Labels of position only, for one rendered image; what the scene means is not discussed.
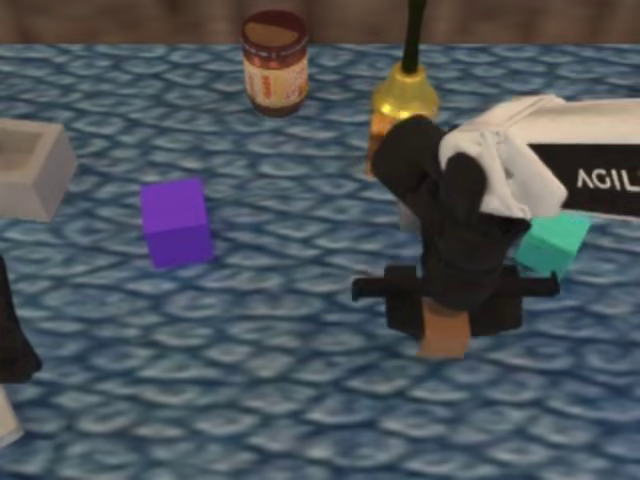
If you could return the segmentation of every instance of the jar lid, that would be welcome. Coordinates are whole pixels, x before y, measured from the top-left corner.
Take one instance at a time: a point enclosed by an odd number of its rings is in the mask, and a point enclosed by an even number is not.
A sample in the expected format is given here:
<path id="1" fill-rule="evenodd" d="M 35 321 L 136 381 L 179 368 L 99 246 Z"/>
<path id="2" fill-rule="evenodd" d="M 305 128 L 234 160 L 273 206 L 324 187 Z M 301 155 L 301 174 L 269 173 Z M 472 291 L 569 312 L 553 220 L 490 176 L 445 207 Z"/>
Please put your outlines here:
<path id="1" fill-rule="evenodd" d="M 242 43 L 252 53 L 269 58 L 286 57 L 308 41 L 304 20 L 285 10 L 264 10 L 242 24 Z"/>

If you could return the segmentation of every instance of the black stick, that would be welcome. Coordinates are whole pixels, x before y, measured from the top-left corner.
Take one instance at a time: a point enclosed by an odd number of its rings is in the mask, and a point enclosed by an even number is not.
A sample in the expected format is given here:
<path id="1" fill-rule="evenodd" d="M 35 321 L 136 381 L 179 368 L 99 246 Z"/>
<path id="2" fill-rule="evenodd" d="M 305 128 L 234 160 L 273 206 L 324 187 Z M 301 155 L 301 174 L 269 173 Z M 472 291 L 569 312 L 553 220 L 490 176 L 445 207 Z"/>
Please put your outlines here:
<path id="1" fill-rule="evenodd" d="M 409 19 L 407 21 L 407 35 L 404 40 L 402 53 L 402 72 L 411 75 L 418 71 L 420 57 L 420 35 L 422 20 L 427 8 L 427 0 L 408 0 Z"/>

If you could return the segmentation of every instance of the teal cube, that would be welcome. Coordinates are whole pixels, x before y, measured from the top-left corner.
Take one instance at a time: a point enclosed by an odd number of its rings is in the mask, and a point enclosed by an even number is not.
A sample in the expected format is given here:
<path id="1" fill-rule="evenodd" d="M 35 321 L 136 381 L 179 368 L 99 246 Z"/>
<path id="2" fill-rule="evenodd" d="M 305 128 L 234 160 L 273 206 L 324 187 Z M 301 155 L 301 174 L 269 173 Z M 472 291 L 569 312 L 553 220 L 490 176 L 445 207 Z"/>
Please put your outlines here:
<path id="1" fill-rule="evenodd" d="M 516 252 L 516 262 L 542 275 L 564 276 L 591 227 L 583 215 L 535 218 Z"/>

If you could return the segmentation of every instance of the rippled water texture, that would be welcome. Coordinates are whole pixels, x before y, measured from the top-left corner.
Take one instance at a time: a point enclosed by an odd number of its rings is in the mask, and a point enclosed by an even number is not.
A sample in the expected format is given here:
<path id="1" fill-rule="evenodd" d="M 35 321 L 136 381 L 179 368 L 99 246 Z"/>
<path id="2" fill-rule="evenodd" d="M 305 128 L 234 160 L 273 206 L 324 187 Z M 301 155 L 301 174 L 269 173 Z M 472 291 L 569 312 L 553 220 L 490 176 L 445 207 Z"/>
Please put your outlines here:
<path id="1" fill-rule="evenodd" d="M 1 116 L 63 122 L 81 167 L 55 222 L 0 223 L 46 367 L 1 480 L 638 480 L 640 228 L 598 221 L 558 299 L 463 362 L 414 358 L 354 305 L 413 261 L 362 175 L 389 47 L 312 52 L 312 93 L 255 115 L 236 47 L 0 47 Z M 640 95 L 640 47 L 434 47 L 445 125 L 530 92 Z M 158 273 L 141 183 L 206 179 L 219 260 Z"/>

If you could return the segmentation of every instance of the water-patterned table surface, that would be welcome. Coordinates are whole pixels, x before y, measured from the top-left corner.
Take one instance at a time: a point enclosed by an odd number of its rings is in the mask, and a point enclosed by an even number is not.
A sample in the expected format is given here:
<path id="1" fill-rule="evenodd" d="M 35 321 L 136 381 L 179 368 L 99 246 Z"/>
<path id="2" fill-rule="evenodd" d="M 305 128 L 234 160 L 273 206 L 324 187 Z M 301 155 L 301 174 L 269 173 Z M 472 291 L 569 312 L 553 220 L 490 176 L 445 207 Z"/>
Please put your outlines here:
<path id="1" fill-rule="evenodd" d="M 365 179 L 369 97 L 399 56 L 318 47 L 294 117 L 258 116 L 238 47 L 2 46 L 0 116 L 61 122 L 55 221 L 0 251 L 45 368 L 0 480 L 638 480 L 640 227 L 599 220 L 561 297 L 461 362 L 415 358 L 357 270 L 415 260 Z M 638 46 L 431 47 L 443 125 L 522 93 L 640 95 Z M 219 257 L 158 272 L 147 182 L 199 176 Z"/>

